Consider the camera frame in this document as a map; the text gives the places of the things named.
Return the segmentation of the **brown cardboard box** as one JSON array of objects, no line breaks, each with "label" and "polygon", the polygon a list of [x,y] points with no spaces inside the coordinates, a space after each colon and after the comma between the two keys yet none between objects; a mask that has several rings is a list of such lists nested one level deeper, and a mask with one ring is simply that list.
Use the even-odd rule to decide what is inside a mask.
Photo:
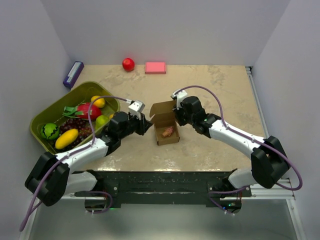
[{"label": "brown cardboard box", "polygon": [[[176,106],[175,100],[154,103],[149,112],[149,117],[154,126],[156,142],[158,146],[175,144],[180,141],[180,134],[176,123],[175,113],[173,111]],[[162,137],[163,131],[173,126],[174,132],[169,137]]]}]

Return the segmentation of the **toy ice cream cone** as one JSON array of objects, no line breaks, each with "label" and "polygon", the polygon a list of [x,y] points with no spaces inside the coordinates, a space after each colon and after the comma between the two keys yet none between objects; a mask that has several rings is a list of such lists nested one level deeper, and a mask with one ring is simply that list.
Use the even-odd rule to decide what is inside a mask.
[{"label": "toy ice cream cone", "polygon": [[167,127],[163,133],[161,134],[161,136],[163,138],[166,138],[166,137],[170,137],[174,132],[174,127],[173,126],[170,126],[170,127]]}]

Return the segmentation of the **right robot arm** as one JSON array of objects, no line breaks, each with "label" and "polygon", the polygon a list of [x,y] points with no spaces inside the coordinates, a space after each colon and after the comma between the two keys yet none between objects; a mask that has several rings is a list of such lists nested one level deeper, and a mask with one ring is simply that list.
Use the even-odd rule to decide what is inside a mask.
[{"label": "right robot arm", "polygon": [[221,141],[251,160],[250,168],[232,170],[212,188],[213,191],[233,197],[249,185],[259,184],[270,189],[290,169],[283,158],[285,151],[276,137],[263,138],[238,128],[227,128],[220,116],[205,111],[196,96],[183,92],[172,99],[176,101],[173,112],[180,126],[189,124],[198,134]]}]

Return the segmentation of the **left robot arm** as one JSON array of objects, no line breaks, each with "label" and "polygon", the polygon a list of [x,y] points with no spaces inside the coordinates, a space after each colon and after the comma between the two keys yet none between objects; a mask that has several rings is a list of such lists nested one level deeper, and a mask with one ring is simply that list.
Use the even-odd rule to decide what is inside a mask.
[{"label": "left robot arm", "polygon": [[135,116],[123,111],[116,112],[94,141],[56,155],[43,153],[24,185],[47,207],[67,194],[87,191],[92,196],[99,196],[104,184],[91,172],[75,171],[113,153],[120,147],[123,138],[133,133],[143,136],[152,125],[144,114]]}]

